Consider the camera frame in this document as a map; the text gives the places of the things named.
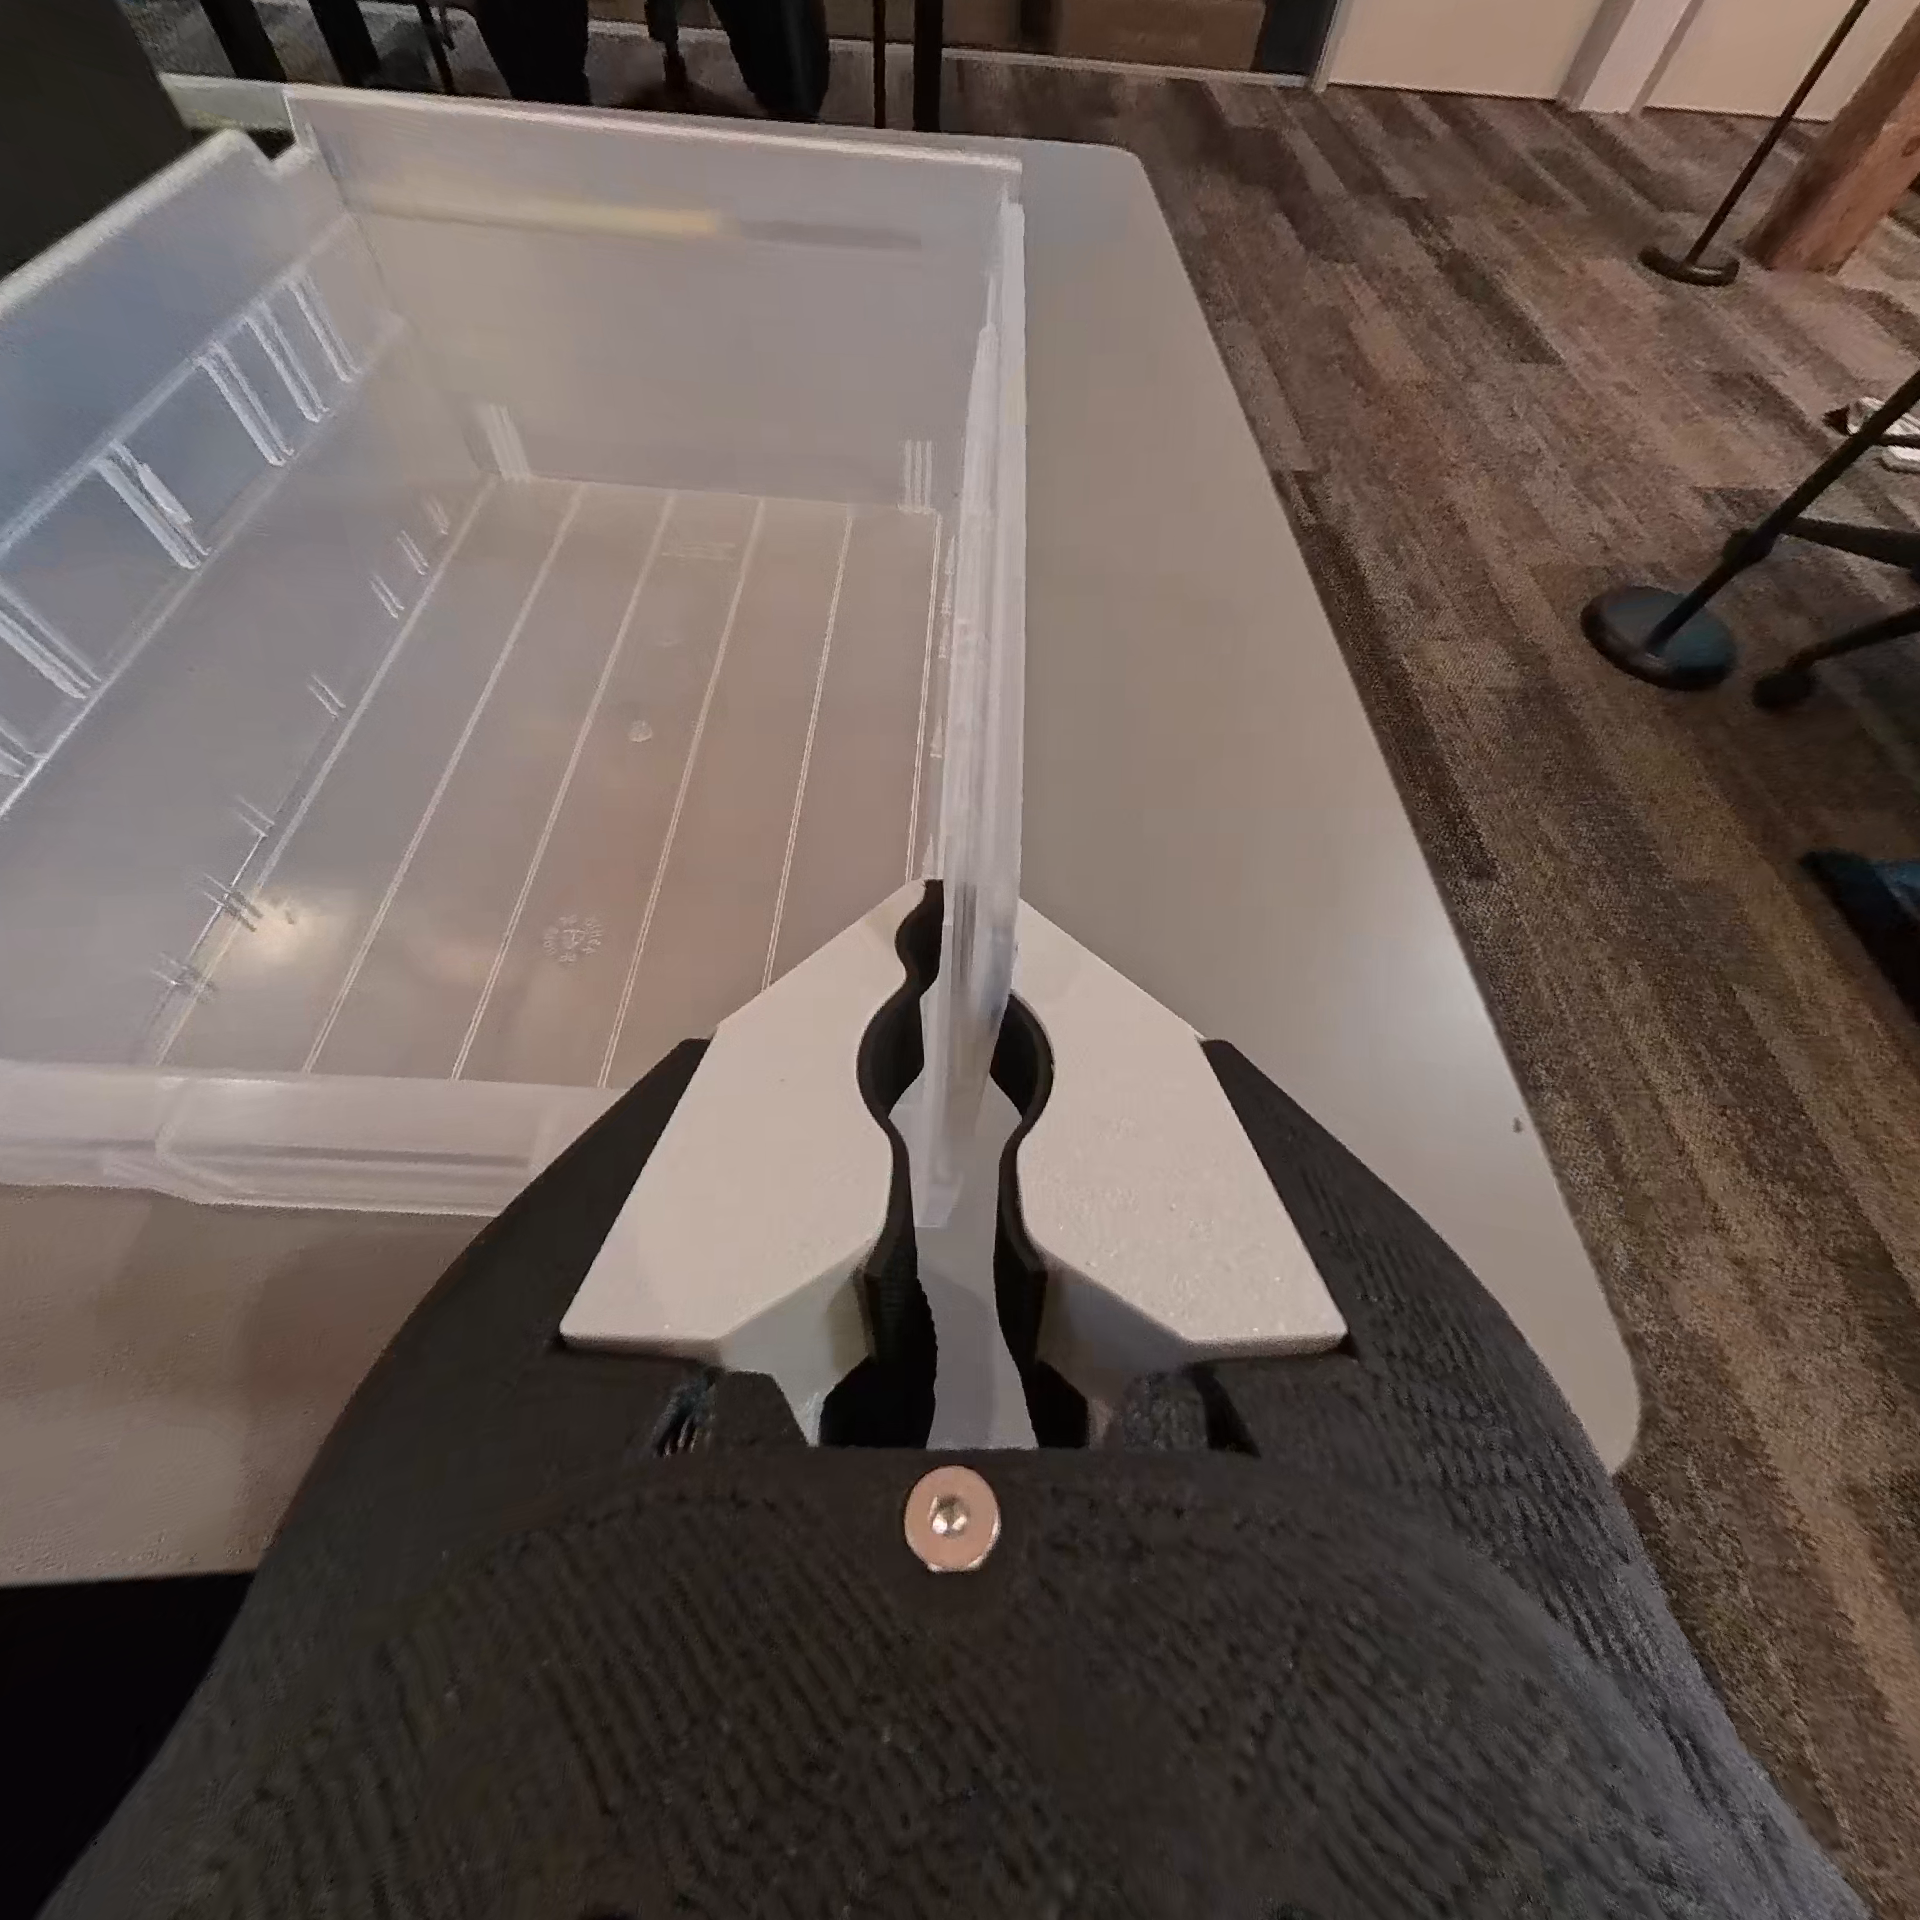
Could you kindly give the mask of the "clear plastic storage bin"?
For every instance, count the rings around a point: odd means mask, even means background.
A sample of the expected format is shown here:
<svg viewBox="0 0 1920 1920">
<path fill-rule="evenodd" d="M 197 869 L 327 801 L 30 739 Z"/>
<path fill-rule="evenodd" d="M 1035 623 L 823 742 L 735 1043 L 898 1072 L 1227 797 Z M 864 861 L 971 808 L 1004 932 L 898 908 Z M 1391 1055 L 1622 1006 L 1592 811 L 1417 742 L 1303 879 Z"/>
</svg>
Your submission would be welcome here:
<svg viewBox="0 0 1920 1920">
<path fill-rule="evenodd" d="M 499 1211 L 887 899 L 827 1444 L 1009 996 L 1008 146 L 290 87 L 4 279 L 4 1186 Z"/>
</svg>

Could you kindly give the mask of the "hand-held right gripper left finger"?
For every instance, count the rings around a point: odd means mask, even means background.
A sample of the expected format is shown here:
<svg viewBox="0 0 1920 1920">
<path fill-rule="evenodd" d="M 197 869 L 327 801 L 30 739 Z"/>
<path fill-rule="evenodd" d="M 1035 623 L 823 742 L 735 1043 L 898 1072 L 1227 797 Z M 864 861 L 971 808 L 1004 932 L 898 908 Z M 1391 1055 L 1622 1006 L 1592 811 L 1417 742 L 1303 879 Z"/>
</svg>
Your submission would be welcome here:
<svg viewBox="0 0 1920 1920">
<path fill-rule="evenodd" d="M 904 883 L 704 1045 L 588 1276 L 572 1349 L 773 1379 L 820 1444 L 926 1444 L 939 1337 L 894 1110 L 946 897 Z"/>
</svg>

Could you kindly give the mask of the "black round base stand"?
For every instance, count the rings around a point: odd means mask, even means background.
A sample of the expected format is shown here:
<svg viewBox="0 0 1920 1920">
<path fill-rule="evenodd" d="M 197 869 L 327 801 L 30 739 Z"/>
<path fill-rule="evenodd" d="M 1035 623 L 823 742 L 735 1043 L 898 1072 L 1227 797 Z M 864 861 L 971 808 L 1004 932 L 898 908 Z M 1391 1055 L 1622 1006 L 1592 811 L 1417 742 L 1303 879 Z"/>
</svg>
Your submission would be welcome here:
<svg viewBox="0 0 1920 1920">
<path fill-rule="evenodd" d="M 1795 542 L 1865 563 L 1917 576 L 1917 534 L 1842 521 L 1813 507 L 1868 457 L 1915 451 L 1917 375 L 1865 412 L 1857 412 L 1827 453 L 1761 518 L 1733 530 L 1716 563 L 1687 589 L 1620 585 L 1595 594 L 1580 614 L 1589 648 L 1613 670 L 1646 686 L 1700 693 L 1722 686 L 1737 664 L 1737 645 L 1713 611 L 1713 599 L 1764 563 L 1782 542 Z"/>
</svg>

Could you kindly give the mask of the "dark blue bag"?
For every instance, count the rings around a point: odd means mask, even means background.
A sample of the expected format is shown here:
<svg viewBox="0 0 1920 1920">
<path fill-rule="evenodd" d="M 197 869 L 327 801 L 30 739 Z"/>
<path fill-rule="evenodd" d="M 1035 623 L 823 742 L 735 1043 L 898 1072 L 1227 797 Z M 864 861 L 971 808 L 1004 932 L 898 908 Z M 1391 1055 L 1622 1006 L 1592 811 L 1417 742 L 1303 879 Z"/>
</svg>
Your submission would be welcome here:
<svg viewBox="0 0 1920 1920">
<path fill-rule="evenodd" d="M 1800 866 L 1859 940 L 1868 930 L 1917 936 L 1917 857 L 1868 857 L 1821 847 L 1806 851 Z"/>
</svg>

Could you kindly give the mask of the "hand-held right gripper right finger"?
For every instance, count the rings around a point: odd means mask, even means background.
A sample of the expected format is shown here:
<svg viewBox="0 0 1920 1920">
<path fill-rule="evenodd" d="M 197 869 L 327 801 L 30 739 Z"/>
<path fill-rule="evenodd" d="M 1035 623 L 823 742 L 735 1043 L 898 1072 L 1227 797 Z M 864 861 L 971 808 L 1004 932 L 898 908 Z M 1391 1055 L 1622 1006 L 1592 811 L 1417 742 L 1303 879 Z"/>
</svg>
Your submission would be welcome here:
<svg viewBox="0 0 1920 1920">
<path fill-rule="evenodd" d="M 1334 1352 L 1347 1324 L 1201 1034 L 1019 904 L 995 1091 L 995 1316 L 1034 1428 L 1128 1389 Z"/>
</svg>

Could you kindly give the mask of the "white door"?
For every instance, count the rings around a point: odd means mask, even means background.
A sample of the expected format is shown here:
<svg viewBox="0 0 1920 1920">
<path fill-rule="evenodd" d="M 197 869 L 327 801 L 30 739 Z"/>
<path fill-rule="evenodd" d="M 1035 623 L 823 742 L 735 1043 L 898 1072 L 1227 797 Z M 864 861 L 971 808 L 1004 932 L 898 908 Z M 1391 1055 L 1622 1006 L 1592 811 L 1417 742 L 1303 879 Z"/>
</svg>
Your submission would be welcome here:
<svg viewBox="0 0 1920 1920">
<path fill-rule="evenodd" d="M 1848 1 L 1701 1 L 1692 7 L 1643 108 L 1772 119 L 1848 9 Z M 1832 119 L 1909 12 L 1908 1 L 1869 4 L 1797 115 Z"/>
<path fill-rule="evenodd" d="M 1314 78 L 1500 98 L 1557 93 L 1595 1 L 1342 1 Z"/>
</svg>

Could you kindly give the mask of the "wooden post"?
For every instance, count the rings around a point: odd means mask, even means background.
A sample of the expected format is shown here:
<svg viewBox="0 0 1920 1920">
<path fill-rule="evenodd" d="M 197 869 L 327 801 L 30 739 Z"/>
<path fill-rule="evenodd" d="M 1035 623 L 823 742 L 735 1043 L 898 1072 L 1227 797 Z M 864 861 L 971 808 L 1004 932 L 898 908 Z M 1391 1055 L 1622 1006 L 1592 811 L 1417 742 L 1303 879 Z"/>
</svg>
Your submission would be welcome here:
<svg viewBox="0 0 1920 1920">
<path fill-rule="evenodd" d="M 1917 179 L 1917 12 L 1795 166 L 1747 256 L 1767 272 L 1839 269 Z"/>
</svg>

